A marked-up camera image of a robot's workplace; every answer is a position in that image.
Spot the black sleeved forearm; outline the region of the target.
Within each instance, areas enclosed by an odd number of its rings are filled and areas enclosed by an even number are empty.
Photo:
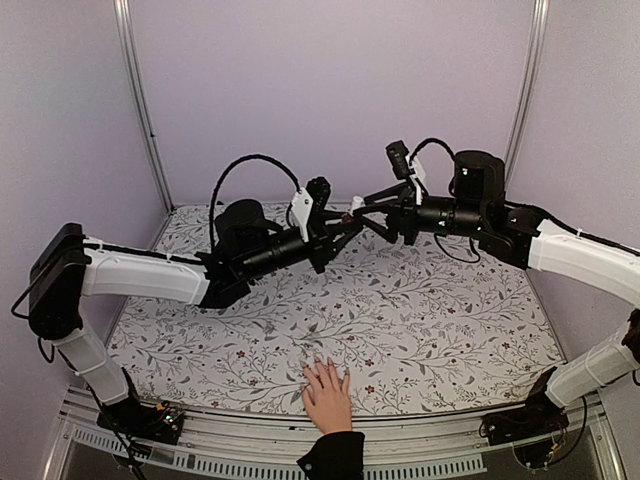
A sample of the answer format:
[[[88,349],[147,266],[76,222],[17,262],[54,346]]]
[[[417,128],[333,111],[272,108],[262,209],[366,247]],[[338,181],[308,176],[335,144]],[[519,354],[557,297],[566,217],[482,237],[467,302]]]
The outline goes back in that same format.
[[[361,432],[324,435],[297,460],[297,465],[311,480],[362,480],[364,442]]]

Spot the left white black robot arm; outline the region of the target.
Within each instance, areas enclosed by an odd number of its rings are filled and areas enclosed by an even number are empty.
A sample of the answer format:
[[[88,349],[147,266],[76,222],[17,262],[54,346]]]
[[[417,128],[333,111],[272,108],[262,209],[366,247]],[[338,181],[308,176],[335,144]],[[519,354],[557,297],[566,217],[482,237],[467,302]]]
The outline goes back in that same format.
[[[361,230],[347,213],[303,199],[292,208],[292,228],[267,219],[256,200],[240,200],[218,215],[218,240],[192,258],[107,245],[68,223],[33,265],[19,296],[28,304],[23,320],[49,341],[107,406],[128,434],[148,426],[124,370],[84,324],[80,300],[92,295],[168,299],[204,309],[224,309],[247,295],[251,284],[274,271],[309,261],[321,273]]]

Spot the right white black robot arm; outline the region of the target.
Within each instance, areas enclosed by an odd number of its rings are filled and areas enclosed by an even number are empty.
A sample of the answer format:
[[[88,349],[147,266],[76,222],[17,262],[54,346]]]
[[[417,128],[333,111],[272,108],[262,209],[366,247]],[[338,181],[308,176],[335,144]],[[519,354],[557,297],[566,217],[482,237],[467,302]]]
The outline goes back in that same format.
[[[477,241],[484,253],[522,270],[562,275],[631,304],[629,318],[606,340],[536,381],[517,415],[517,427],[537,436],[556,409],[606,387],[639,368],[639,253],[569,227],[546,210],[509,202],[504,163],[493,155],[459,151],[447,197],[423,190],[416,154],[392,145],[387,155],[399,184],[352,201],[352,214],[390,243],[415,243],[421,232]]]

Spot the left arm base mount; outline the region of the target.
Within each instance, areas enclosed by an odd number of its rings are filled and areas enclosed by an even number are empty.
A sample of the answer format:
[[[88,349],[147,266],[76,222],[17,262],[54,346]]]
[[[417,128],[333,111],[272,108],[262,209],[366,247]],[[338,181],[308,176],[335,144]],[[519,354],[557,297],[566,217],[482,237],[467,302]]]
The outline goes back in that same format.
[[[178,444],[185,420],[184,411],[169,402],[146,406],[127,399],[113,405],[99,402],[98,406],[97,424],[104,429],[127,437]]]

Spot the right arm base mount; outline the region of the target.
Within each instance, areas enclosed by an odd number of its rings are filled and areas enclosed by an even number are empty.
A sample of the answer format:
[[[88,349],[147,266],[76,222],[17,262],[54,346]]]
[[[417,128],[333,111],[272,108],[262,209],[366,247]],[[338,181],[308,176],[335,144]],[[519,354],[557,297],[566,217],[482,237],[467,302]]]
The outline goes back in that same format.
[[[491,446],[546,435],[545,440],[514,449],[518,463],[533,470],[552,463],[568,426],[564,408],[556,406],[545,395],[544,387],[534,387],[521,407],[484,415],[478,433]]]

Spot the person's hand with painted nails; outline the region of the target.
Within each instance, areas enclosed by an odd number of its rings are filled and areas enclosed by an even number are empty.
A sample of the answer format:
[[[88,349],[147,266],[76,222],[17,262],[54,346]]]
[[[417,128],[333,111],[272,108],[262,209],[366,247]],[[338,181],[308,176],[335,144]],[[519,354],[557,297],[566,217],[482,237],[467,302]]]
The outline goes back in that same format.
[[[308,384],[301,388],[304,409],[311,422],[323,434],[345,433],[353,430],[350,372],[340,377],[332,360],[314,361],[305,366]]]

